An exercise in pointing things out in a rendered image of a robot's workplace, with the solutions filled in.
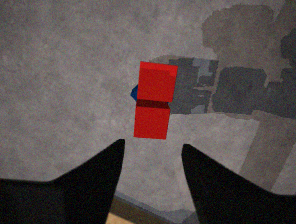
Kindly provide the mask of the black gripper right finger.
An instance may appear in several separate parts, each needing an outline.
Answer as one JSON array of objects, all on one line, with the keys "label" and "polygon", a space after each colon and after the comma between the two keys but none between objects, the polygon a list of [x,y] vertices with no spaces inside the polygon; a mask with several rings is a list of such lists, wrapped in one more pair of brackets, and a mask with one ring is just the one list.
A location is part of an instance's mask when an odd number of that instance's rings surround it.
[{"label": "black gripper right finger", "polygon": [[296,224],[296,195],[269,192],[190,144],[181,157],[200,224]]}]

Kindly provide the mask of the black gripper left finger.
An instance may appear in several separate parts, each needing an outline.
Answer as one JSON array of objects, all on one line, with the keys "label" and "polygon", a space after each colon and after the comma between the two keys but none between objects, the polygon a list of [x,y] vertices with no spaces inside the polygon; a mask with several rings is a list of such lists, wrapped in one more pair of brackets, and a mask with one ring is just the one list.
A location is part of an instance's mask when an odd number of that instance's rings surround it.
[{"label": "black gripper left finger", "polygon": [[0,178],[0,224],[106,224],[125,139],[48,182]]}]

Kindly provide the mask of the red cube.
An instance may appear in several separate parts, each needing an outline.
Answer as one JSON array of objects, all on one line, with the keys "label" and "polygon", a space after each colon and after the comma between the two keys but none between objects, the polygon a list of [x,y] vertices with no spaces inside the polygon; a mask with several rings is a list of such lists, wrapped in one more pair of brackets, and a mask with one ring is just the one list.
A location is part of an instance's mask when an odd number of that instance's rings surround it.
[{"label": "red cube", "polygon": [[137,99],[172,102],[178,66],[140,62]]},{"label": "red cube", "polygon": [[170,110],[167,102],[137,99],[134,137],[166,140]]}]

